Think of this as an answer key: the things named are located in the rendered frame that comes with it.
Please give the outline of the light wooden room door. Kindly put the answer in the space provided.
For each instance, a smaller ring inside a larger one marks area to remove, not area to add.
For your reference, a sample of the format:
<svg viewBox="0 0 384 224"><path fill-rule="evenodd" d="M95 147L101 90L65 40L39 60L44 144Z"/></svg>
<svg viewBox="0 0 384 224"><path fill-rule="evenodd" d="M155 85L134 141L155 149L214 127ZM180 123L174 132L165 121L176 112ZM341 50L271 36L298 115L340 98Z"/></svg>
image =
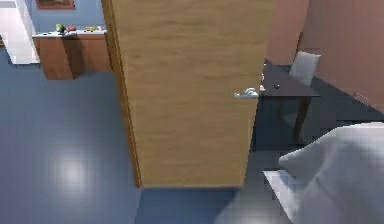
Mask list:
<svg viewBox="0 0 384 224"><path fill-rule="evenodd" d="M274 0L101 4L136 186L243 186Z"/></svg>

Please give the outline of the dark brown table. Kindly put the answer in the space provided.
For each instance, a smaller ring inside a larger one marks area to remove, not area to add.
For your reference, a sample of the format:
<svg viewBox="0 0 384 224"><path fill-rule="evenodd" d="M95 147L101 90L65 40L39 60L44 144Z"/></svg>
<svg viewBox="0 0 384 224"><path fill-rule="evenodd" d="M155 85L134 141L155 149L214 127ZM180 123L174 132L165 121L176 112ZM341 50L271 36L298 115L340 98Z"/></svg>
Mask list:
<svg viewBox="0 0 384 224"><path fill-rule="evenodd" d="M298 109L293 126L292 138L295 142L301 140L301 130L313 98L320 97L320 94L311 87L303 85L288 72L273 63L267 63L263 68L264 81L262 85L265 90L262 93L263 101L276 100L288 101L297 100Z"/></svg>

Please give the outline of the white chair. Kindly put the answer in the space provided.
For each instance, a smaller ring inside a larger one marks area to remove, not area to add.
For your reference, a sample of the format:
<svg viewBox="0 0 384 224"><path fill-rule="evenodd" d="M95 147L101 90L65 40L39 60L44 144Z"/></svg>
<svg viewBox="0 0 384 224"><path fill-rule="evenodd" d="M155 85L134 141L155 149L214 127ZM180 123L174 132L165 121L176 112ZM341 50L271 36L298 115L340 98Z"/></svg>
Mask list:
<svg viewBox="0 0 384 224"><path fill-rule="evenodd" d="M310 86L316 73L321 56L299 51L289 71L289 75L303 85Z"/></svg>

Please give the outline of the white pillow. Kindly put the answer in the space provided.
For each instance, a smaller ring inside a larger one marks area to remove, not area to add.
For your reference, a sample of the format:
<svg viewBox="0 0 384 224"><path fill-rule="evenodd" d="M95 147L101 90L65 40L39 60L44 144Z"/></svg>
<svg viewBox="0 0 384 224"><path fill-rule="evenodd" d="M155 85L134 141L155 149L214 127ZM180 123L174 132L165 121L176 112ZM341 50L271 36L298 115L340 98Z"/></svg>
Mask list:
<svg viewBox="0 0 384 224"><path fill-rule="evenodd" d="M384 123L337 127L279 158L293 177L331 189L384 188Z"/></svg>

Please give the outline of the brown wooden counter cabinet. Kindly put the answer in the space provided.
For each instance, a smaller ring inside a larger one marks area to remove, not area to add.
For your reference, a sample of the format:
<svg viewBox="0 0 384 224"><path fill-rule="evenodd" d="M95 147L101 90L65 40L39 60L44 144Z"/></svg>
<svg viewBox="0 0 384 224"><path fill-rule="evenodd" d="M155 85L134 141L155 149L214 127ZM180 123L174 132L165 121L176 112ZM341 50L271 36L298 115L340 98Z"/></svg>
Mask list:
<svg viewBox="0 0 384 224"><path fill-rule="evenodd" d="M33 36L48 80L74 80L87 72L111 72L105 31L76 30Z"/></svg>

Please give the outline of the framed wall picture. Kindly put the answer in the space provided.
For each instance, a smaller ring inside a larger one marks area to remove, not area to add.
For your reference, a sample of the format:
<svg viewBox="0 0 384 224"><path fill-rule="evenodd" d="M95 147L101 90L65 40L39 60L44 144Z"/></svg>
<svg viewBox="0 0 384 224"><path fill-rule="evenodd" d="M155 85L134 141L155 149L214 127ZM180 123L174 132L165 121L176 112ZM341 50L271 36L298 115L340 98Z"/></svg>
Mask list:
<svg viewBox="0 0 384 224"><path fill-rule="evenodd" d="M35 0L42 10L74 10L74 0Z"/></svg>

